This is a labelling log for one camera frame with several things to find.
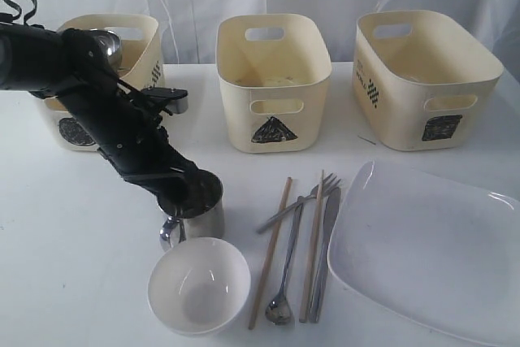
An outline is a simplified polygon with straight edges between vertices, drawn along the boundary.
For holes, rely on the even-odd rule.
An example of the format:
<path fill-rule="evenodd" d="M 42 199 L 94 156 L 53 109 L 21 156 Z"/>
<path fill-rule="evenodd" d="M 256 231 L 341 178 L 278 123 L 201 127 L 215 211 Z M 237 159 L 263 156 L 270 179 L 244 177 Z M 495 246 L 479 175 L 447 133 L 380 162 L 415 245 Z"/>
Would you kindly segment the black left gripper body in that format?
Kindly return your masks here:
<path fill-rule="evenodd" d="M 152 87 L 140 91 L 107 76 L 61 92 L 60 102 L 126 181 L 188 181 L 189 160 L 170 145 L 161 125 L 162 112 L 174 115 L 188 109 L 186 90 Z"/>

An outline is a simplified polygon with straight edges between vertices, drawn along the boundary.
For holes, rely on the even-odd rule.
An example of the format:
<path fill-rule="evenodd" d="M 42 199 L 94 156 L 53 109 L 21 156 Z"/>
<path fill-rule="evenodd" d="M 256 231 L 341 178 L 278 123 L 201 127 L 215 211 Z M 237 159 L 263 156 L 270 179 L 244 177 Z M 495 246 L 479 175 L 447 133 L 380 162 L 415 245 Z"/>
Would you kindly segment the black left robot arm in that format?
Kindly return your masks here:
<path fill-rule="evenodd" d="M 202 170 L 171 146 L 161 125 L 180 94 L 159 97 L 121 80 L 91 34 L 2 24 L 1 88 L 56 98 L 128 183 L 188 213 L 208 206 Z"/>

